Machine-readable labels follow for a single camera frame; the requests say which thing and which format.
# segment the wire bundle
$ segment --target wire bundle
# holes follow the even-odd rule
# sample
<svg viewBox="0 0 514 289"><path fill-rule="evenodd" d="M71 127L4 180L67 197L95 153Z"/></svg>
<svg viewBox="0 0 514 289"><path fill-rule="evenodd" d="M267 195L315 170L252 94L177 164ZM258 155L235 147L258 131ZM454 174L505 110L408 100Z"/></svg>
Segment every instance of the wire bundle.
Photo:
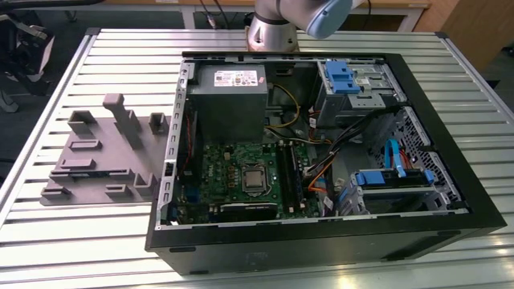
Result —
<svg viewBox="0 0 514 289"><path fill-rule="evenodd" d="M316 190L319 188L314 188L314 184L319 177L323 175L324 171L328 169L331 166L334 160L335 160L335 155L340 150L342 145L350 141L355 136L358 136L362 131L366 129L368 126L370 122L380 115L388 114L388 113L395 113L398 110L402 108L402 105L395 105L391 106L383 110L374 110L371 113L368 113L363 118L360 118L356 122L354 122L340 133L338 138L332 141L332 144L328 147L328 152L320 162L315 163L307 170L306 173L311 173L315 169L319 167L324 166L323 169L319 171L316 174L315 178L312 179L310 185L308 185L308 190Z"/></svg>

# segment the yellow wire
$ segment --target yellow wire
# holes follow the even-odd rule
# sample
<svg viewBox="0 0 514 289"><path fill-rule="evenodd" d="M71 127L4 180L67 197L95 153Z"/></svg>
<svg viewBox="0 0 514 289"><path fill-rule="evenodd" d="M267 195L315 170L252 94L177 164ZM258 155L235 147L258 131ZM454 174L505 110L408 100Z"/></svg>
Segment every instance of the yellow wire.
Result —
<svg viewBox="0 0 514 289"><path fill-rule="evenodd" d="M284 92L286 94L290 96L290 98L292 99L292 101L295 102L295 105L296 105L296 115L295 115L295 118L292 119L292 121L282 124L282 125L267 125L266 127L267 128L284 128L287 127L288 125L294 124L298 120L298 117L299 117L299 104L298 104L298 101L295 99L295 97L292 96L291 92L279 84L274 84L274 86L279 87Z"/></svg>
<svg viewBox="0 0 514 289"><path fill-rule="evenodd" d="M314 140L311 137L308 138L310 141L319 143L322 140ZM324 142L331 145L331 140L324 139Z"/></svg>
<svg viewBox="0 0 514 289"><path fill-rule="evenodd" d="M310 191L320 191L322 193L327 192L327 190L324 190L322 188L310 188Z"/></svg>

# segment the green circuit board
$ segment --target green circuit board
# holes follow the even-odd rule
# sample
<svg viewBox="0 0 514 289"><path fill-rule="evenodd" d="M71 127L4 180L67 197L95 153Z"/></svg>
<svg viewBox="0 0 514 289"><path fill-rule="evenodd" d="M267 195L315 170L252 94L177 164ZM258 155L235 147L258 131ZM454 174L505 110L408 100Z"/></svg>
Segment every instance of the green circuit board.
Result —
<svg viewBox="0 0 514 289"><path fill-rule="evenodd" d="M307 148L303 143L294 147L299 167L310 165ZM203 151L203 169L200 202L271 202L278 204L278 219L318 217L316 198L306 200L306 207L295 212L284 212L276 164L276 144L205 145ZM266 171L266 191L248 194L243 188L244 170L259 168Z"/></svg>

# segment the ram slot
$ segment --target ram slot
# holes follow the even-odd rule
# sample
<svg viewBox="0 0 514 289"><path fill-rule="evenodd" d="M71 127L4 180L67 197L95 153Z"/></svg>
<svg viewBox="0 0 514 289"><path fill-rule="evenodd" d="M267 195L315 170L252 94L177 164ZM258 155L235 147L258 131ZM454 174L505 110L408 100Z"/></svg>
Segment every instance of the ram slot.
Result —
<svg viewBox="0 0 514 289"><path fill-rule="evenodd" d="M300 208L302 201L302 184L294 156L292 147L282 143L276 148L276 161L284 213L294 213Z"/></svg>

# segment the red wire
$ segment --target red wire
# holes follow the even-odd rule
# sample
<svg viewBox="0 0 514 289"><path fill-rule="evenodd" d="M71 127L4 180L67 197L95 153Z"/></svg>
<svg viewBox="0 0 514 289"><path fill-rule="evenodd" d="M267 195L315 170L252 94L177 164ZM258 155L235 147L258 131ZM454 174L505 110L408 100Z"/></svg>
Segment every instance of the red wire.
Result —
<svg viewBox="0 0 514 289"><path fill-rule="evenodd" d="M407 169L411 169L411 168L412 168L412 165L410 164L410 160L408 160L408 157L407 157L406 152L404 152L404 151L400 151L400 155L402 155L403 161L404 161L404 163L406 163L406 168L407 168Z"/></svg>
<svg viewBox="0 0 514 289"><path fill-rule="evenodd" d="M191 157L191 132L189 132L191 124L189 124L189 116L188 115L185 115L185 119L187 119L187 158L185 158L185 163L184 163L183 169L179 173L179 176L184 172L184 169L185 169L187 163L189 162L189 157Z"/></svg>

